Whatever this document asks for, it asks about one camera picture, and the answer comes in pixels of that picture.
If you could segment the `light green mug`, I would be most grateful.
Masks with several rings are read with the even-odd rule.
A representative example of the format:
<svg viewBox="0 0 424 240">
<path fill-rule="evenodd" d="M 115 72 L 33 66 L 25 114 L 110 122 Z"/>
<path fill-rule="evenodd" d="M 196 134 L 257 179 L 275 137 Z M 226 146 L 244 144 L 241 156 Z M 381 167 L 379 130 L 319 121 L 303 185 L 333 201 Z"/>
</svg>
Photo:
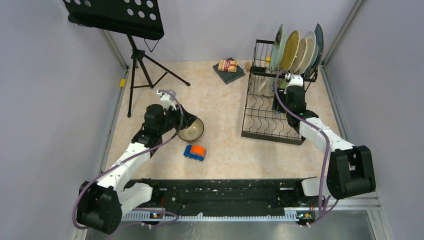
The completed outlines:
<svg viewBox="0 0 424 240">
<path fill-rule="evenodd" d="M 285 90 L 285 89 L 287 88 L 287 85 L 288 85 L 287 80 L 286 80 L 286 79 L 283 79 L 283 78 L 280 78 L 280 79 L 278 80 L 277 88 L 278 88 L 278 89 L 283 89 L 283 90 Z"/>
</svg>

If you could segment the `cream floral ceramic plate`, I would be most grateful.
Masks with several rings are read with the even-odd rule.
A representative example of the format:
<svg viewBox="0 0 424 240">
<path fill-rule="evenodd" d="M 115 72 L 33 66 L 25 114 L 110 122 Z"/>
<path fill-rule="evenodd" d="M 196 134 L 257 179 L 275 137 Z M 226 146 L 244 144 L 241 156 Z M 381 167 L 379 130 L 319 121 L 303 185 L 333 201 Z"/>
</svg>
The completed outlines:
<svg viewBox="0 0 424 240">
<path fill-rule="evenodd" d="M 304 60 L 305 54 L 307 52 L 307 49 L 308 49 L 308 40 L 306 38 L 302 38 L 299 42 L 295 59 L 289 69 L 289 72 L 291 74 L 296 74 L 299 71 L 301 64 Z"/>
</svg>

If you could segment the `light green round plate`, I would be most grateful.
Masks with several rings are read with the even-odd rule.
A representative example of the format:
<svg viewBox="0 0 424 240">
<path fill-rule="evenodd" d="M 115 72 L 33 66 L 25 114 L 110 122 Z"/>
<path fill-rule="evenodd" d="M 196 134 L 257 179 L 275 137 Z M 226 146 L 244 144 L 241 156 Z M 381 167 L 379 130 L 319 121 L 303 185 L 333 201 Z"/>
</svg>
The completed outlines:
<svg viewBox="0 0 424 240">
<path fill-rule="evenodd" d="M 270 56 L 270 71 L 274 72 L 280 66 L 280 63 L 283 58 L 283 53 L 285 50 L 285 45 L 287 41 L 287 33 L 285 26 L 280 24 L 277 34 L 275 36 L 274 44 L 272 47 L 272 52 Z"/>
</svg>

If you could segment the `brown speckled cream bowl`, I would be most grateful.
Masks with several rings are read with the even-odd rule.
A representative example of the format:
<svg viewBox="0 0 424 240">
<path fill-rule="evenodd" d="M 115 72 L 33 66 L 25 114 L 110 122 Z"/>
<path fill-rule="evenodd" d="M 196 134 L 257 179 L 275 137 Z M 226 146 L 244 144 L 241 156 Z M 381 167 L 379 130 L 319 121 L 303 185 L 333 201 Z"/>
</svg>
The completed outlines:
<svg viewBox="0 0 424 240">
<path fill-rule="evenodd" d="M 203 121 L 197 118 L 188 128 L 180 130 L 177 136 L 186 142 L 194 142 L 199 139 L 205 130 Z"/>
</svg>

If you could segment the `black wire dish rack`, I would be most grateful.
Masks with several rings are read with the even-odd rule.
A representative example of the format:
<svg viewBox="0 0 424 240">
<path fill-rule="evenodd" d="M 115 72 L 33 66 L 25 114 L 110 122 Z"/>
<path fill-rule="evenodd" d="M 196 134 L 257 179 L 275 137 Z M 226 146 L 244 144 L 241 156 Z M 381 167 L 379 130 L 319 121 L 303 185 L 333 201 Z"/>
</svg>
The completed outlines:
<svg viewBox="0 0 424 240">
<path fill-rule="evenodd" d="M 245 138 L 272 141 L 291 145 L 302 145 L 306 140 L 288 123 L 281 105 L 274 101 L 273 87 L 260 93 L 264 80 L 274 80 L 276 74 L 270 72 L 270 61 L 274 42 L 257 39 L 252 64 L 248 72 L 247 93 L 244 106 L 241 136 Z"/>
</svg>

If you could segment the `yellow-rimmed patterned plate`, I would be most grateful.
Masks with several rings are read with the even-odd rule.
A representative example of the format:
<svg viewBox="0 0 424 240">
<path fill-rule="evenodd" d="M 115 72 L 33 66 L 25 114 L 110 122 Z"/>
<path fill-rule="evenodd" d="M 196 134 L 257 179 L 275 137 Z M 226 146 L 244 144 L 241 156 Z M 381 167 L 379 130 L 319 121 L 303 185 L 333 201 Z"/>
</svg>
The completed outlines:
<svg viewBox="0 0 424 240">
<path fill-rule="evenodd" d="M 300 44 L 300 32 L 294 30 L 286 40 L 284 52 L 280 62 L 280 68 L 282 70 L 290 70 L 295 58 L 297 56 L 298 48 Z"/>
</svg>

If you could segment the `beige mug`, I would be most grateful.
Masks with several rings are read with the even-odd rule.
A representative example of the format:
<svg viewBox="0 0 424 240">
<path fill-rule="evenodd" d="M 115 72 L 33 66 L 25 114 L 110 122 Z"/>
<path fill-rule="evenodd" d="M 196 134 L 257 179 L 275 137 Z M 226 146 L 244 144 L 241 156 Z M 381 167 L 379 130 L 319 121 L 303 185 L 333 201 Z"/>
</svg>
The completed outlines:
<svg viewBox="0 0 424 240">
<path fill-rule="evenodd" d="M 256 94 L 258 96 L 272 97 L 275 94 L 274 82 L 274 77 L 262 76 Z"/>
</svg>

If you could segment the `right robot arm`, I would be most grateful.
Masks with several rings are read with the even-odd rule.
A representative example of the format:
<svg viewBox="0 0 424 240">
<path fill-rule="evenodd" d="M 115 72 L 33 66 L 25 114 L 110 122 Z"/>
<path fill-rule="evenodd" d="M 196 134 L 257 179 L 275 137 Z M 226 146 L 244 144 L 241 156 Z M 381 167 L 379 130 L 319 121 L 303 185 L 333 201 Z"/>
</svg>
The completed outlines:
<svg viewBox="0 0 424 240">
<path fill-rule="evenodd" d="M 293 192 L 297 205 L 307 206 L 314 196 L 341 200 L 376 190 L 371 150 L 341 138 L 315 112 L 308 110 L 303 87 L 280 89 L 274 101 L 286 114 L 289 125 L 324 154 L 321 176 L 303 179 L 301 187 Z"/>
</svg>

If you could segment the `blue orange toy car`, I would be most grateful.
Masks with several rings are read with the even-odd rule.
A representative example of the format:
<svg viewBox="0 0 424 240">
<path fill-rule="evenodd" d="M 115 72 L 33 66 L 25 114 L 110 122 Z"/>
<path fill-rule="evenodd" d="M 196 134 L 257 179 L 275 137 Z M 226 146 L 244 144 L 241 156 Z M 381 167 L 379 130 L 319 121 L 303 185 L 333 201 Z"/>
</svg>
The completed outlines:
<svg viewBox="0 0 424 240">
<path fill-rule="evenodd" d="M 183 155 L 188 159 L 193 159 L 199 162 L 203 162 L 206 156 L 206 149 L 200 145 L 189 144 L 186 146 Z"/>
</svg>

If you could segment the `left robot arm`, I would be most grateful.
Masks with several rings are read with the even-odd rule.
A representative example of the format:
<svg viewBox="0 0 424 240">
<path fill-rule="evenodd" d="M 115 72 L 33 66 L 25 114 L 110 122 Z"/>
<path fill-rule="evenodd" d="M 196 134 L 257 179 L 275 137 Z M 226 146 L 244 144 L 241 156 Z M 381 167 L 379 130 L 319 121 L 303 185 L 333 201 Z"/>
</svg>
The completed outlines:
<svg viewBox="0 0 424 240">
<path fill-rule="evenodd" d="M 154 207 L 160 193 L 147 183 L 128 187 L 131 177 L 155 152 L 166 145 L 163 135 L 174 129 L 172 138 L 186 142 L 199 139 L 204 133 L 203 121 L 181 105 L 163 107 L 151 104 L 146 108 L 141 129 L 134 135 L 124 154 L 107 170 L 91 181 L 85 181 L 72 210 L 75 228 L 95 229 L 112 234 L 124 215 L 145 203 Z"/>
</svg>

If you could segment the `teal square plate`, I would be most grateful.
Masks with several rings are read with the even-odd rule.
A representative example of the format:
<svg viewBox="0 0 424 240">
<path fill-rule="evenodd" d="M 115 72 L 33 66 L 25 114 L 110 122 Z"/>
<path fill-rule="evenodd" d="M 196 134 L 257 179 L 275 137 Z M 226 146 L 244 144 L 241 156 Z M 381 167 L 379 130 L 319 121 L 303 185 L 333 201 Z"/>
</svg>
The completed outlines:
<svg viewBox="0 0 424 240">
<path fill-rule="evenodd" d="M 315 56 L 312 58 L 313 63 L 310 64 L 307 71 L 307 76 L 310 78 L 313 75 L 314 70 L 318 68 L 323 56 L 323 52 L 324 52 L 324 33 L 319 23 L 316 25 L 314 33 L 315 33 L 315 51 L 314 51 Z"/>
</svg>

